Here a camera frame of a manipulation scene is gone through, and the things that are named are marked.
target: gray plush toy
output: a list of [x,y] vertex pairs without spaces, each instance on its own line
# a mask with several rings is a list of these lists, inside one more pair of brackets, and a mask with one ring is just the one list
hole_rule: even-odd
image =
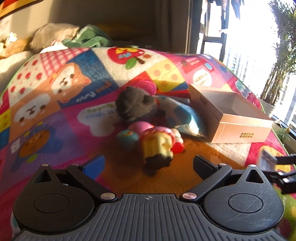
[[127,124],[137,121],[151,122],[156,115],[163,115],[158,111],[153,96],[143,89],[132,86],[128,86],[119,94],[115,104],[119,116]]

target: ribbed gray surface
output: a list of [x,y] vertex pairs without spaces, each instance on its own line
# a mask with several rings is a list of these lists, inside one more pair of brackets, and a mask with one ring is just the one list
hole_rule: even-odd
[[228,233],[209,222],[199,206],[176,199],[173,194],[124,194],[102,204],[84,226],[59,235],[23,231],[15,241],[277,241],[276,232],[259,235]]

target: bed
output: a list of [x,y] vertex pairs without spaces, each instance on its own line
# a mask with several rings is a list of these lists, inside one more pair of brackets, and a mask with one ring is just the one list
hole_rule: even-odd
[[[16,233],[12,205],[43,163],[64,168],[97,155],[105,162],[97,182],[121,193],[180,193],[201,182],[192,168],[196,154],[241,169],[257,161],[262,148],[287,152],[273,131],[263,143],[210,144],[184,136],[185,152],[154,177],[142,157],[127,152],[115,136],[126,125],[116,113],[119,93],[139,80],[153,81],[158,93],[188,84],[233,90],[261,108],[257,97],[223,63],[209,55],[183,55],[134,48],[71,48],[34,55],[0,97],[0,240]],[[292,166],[278,166],[289,172]],[[294,240],[296,196],[281,196],[285,214],[279,232]]]

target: silver screw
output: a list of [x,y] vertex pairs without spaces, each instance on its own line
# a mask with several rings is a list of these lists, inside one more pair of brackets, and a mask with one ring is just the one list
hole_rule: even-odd
[[182,197],[184,199],[192,200],[192,199],[196,199],[197,195],[195,193],[192,193],[192,192],[186,192],[186,193],[183,193]]
[[105,200],[112,200],[115,198],[115,194],[114,193],[110,193],[110,192],[106,192],[106,193],[103,193],[101,195],[101,198],[102,199],[105,199]]

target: green blanket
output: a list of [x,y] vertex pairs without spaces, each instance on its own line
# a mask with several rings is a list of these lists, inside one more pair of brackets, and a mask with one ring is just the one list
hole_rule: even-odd
[[74,39],[65,39],[62,42],[64,46],[69,48],[113,46],[112,39],[94,25],[86,25]]

